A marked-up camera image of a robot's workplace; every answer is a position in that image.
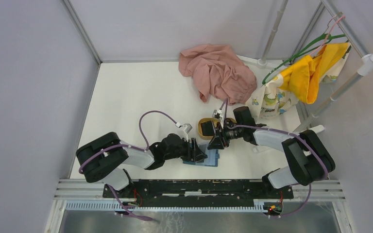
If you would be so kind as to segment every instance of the yellow cloth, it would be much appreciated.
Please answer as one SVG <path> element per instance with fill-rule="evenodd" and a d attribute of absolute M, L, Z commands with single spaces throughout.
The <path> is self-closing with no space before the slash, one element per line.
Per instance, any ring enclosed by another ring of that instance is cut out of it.
<path fill-rule="evenodd" d="M 347 49 L 348 43 L 328 44 L 314 58 L 303 57 L 280 73 L 284 82 L 279 88 L 293 92 L 304 103 L 314 103 L 320 77 L 344 56 Z"/>

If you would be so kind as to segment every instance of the gray wall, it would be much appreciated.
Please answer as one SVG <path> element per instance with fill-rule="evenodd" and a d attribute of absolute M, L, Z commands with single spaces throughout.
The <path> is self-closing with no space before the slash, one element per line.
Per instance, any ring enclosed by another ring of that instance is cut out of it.
<path fill-rule="evenodd" d="M 346 20 L 373 52 L 373 1 L 334 1 Z M 330 17 L 323 16 L 311 39 L 321 34 Z M 315 110 L 362 64 L 352 52 L 336 84 L 321 85 Z M 358 233 L 373 232 L 373 72 L 331 106 L 316 123 L 325 126 L 321 138 L 337 164 L 331 176 L 341 180 Z"/>
<path fill-rule="evenodd" d="M 177 59 L 199 44 L 257 57 L 282 0 L 71 0 L 103 60 Z M 288 57 L 319 0 L 291 0 L 270 58 Z"/>
<path fill-rule="evenodd" d="M 43 231 L 96 68 L 60 0 L 0 1 L 0 233 Z"/>

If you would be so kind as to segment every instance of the crumpled cloth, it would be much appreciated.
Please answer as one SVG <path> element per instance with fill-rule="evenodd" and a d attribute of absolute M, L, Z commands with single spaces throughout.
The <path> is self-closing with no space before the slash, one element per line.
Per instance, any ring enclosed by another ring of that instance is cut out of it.
<path fill-rule="evenodd" d="M 229 45 L 206 44 L 182 51 L 179 71 L 193 78 L 203 102 L 212 95 L 220 100 L 228 98 L 230 104 L 244 104 L 257 87 L 254 73 Z"/>

